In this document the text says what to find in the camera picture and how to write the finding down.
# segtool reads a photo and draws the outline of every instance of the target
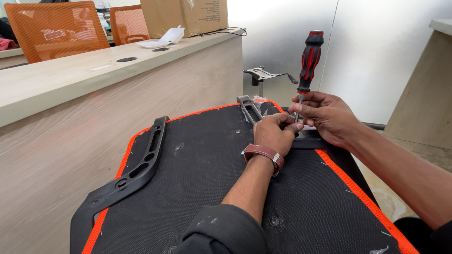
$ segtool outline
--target styrofoam container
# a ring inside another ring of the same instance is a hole
[[[178,26],[177,28],[170,28],[160,40],[157,42],[137,42],[136,44],[145,48],[164,47],[168,44],[177,44],[182,36],[184,36],[185,28]]]

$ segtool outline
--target chair backrest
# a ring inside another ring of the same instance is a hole
[[[29,63],[110,47],[92,1],[5,4]]]
[[[116,46],[150,39],[141,5],[110,8],[110,24]]]

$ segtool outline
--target brown leather watch strap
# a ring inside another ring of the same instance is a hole
[[[279,171],[284,166],[284,158],[280,156],[279,153],[277,153],[275,150],[268,148],[266,146],[261,145],[253,145],[249,144],[245,150],[243,150],[242,155],[245,160],[245,164],[248,164],[248,161],[253,157],[253,155],[263,155],[265,157],[268,157],[273,161],[273,165],[275,166],[275,171],[273,172],[273,177],[277,176],[279,174]]]

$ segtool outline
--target cable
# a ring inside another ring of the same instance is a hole
[[[222,30],[226,30],[226,29],[228,29],[228,28],[238,28],[238,29],[242,29],[243,31],[245,31],[245,34],[237,34],[237,33],[231,33],[231,32],[221,32]],[[247,35],[248,35],[248,33],[246,32],[246,30],[243,29],[243,28],[240,28],[240,27],[220,28],[219,30],[216,30],[216,31],[212,31],[212,32],[208,32],[208,33],[201,33],[200,35],[201,35],[201,37],[202,37],[204,34],[209,35],[209,34],[216,34],[216,33],[231,33],[231,34],[235,34],[235,35],[238,35],[238,36],[247,36]]]

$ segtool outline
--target red and black screwdriver handle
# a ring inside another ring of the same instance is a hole
[[[320,47],[324,42],[322,31],[309,32],[301,60],[300,84],[297,88],[299,94],[307,94],[310,91],[309,86],[314,77],[314,69],[320,59]]]

